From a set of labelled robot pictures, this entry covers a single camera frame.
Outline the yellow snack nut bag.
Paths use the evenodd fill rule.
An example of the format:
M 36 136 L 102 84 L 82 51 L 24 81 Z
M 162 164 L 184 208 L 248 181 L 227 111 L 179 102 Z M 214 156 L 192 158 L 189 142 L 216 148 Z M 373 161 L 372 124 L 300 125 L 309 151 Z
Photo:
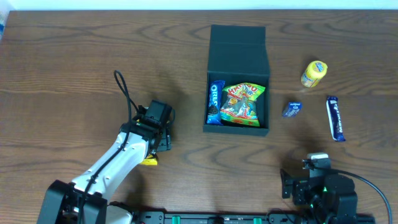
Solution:
M 141 163 L 140 165 L 144 166 L 157 166 L 158 165 L 158 158 L 156 154 L 149 154 Z

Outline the blue Oreo cookie pack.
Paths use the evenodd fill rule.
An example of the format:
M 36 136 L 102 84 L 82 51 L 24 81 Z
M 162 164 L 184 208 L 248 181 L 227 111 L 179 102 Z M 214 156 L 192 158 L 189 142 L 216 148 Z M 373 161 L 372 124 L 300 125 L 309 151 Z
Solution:
M 224 88 L 224 80 L 215 80 L 210 83 L 207 107 L 207 124 L 222 126 L 221 123 L 221 99 Z

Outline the green Haribo gummy candy bag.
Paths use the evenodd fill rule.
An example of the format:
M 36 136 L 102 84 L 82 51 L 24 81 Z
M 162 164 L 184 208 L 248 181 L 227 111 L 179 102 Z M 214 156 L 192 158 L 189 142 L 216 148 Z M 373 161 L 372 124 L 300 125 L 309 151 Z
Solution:
M 256 101 L 266 88 L 253 83 L 240 83 L 223 88 L 226 101 L 220 108 L 221 119 L 245 126 L 259 127 Z

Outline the black gift box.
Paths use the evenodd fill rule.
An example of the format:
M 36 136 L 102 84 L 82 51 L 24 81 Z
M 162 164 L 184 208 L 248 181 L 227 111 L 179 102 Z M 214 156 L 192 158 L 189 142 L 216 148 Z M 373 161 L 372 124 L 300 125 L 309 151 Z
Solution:
M 266 136 L 269 132 L 270 66 L 266 51 L 266 28 L 253 26 L 212 25 L 208 54 L 207 87 L 204 119 L 210 102 L 210 84 L 224 80 L 226 86 L 253 83 L 265 92 L 256 102 L 259 127 L 225 121 L 222 126 L 203 122 L 206 133 Z

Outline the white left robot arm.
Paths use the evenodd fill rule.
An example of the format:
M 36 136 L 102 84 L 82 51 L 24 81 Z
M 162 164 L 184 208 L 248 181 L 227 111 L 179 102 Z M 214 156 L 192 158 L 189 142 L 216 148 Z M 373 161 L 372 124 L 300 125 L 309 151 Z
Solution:
M 172 107 L 161 101 L 140 106 L 88 170 L 69 183 L 56 180 L 50 185 L 38 223 L 135 223 L 133 211 L 109 201 L 133 168 L 156 166 L 156 153 L 170 150 L 174 116 Z

